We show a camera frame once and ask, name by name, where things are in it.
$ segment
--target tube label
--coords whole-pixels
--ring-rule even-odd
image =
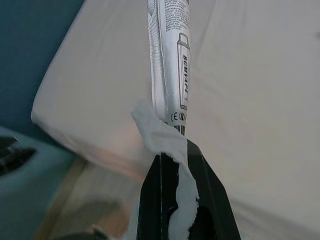
[[[148,0],[152,103],[184,135],[190,84],[189,0]]]

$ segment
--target mattress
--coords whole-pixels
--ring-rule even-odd
[[[190,13],[186,136],[235,203],[306,233],[260,239],[320,238],[320,2],[194,0]],[[151,99],[147,36],[145,0],[87,0],[32,109],[68,148],[140,179],[152,155],[130,112]]]

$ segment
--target teal wall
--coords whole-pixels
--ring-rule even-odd
[[[84,0],[0,0],[0,126],[53,143],[30,119],[46,70]]]

